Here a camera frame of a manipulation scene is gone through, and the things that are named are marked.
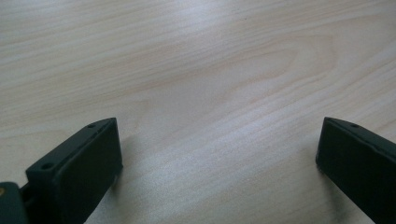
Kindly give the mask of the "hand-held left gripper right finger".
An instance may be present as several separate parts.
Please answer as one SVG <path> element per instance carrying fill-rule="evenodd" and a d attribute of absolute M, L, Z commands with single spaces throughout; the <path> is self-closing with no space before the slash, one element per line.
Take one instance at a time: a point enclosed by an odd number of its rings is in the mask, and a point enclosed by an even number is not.
<path fill-rule="evenodd" d="M 323 120 L 316 163 L 375 224 L 396 224 L 396 144 L 355 123 Z"/>

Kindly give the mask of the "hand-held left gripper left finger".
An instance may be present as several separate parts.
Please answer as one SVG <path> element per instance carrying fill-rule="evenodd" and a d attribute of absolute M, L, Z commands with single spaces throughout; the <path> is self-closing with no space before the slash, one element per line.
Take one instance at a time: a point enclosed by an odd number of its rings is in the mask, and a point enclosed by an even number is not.
<path fill-rule="evenodd" d="M 84 224 L 122 169 L 117 120 L 83 127 L 32 164 L 22 188 L 33 224 Z"/>

